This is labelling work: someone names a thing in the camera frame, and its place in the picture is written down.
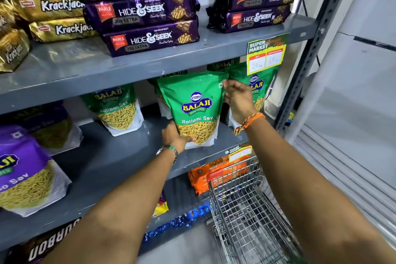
red and yellow thread bracelet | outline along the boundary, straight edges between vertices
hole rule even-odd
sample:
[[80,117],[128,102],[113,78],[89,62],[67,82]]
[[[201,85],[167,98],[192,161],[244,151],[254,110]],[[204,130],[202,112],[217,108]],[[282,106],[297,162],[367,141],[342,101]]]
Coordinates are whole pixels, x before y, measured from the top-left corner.
[[265,118],[263,113],[260,113],[260,112],[259,113],[255,113],[255,114],[249,116],[248,118],[246,118],[245,121],[242,123],[242,125],[238,126],[232,133],[235,136],[239,135],[243,129],[247,129],[248,126],[250,125],[250,123],[252,123],[253,121],[255,121],[259,117],[264,117]]

metal wire basket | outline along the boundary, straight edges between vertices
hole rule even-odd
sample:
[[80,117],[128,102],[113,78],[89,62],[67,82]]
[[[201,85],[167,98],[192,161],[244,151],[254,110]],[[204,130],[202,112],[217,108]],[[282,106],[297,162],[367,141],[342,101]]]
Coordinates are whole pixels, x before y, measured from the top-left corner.
[[212,172],[207,180],[226,263],[304,263],[256,156]]

gray floor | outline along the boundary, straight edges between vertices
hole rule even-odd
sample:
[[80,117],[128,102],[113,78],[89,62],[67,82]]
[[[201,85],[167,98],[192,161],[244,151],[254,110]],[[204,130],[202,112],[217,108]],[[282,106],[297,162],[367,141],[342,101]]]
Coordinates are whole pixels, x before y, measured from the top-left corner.
[[218,264],[219,249],[211,226],[205,223],[141,255],[136,264]]

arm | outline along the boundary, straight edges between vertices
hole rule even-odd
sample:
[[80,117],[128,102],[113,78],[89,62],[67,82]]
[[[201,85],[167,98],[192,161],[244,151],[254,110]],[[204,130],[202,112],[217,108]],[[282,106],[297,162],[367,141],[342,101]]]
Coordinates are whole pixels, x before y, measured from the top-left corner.
[[[179,153],[194,140],[180,136],[174,122],[162,130],[162,136],[164,145],[176,147]],[[135,263],[174,159],[172,150],[162,150],[98,202],[42,264]]]
[[[226,81],[235,120],[256,113],[251,88]],[[268,183],[312,263],[396,263],[396,254],[338,188],[260,117],[245,130]]]

silver watch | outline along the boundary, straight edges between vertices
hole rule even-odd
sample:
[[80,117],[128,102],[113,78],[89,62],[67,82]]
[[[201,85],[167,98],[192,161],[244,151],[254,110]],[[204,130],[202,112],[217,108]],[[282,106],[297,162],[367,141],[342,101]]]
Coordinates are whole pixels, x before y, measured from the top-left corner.
[[175,160],[173,161],[173,164],[174,164],[174,163],[176,162],[176,160],[177,160],[177,156],[179,155],[179,153],[177,152],[176,147],[174,147],[174,146],[172,146],[172,145],[165,145],[165,146],[161,147],[160,150],[157,151],[157,156],[158,156],[158,154],[159,154],[162,150],[164,150],[165,148],[170,149],[170,150],[172,150],[172,151],[175,153]]

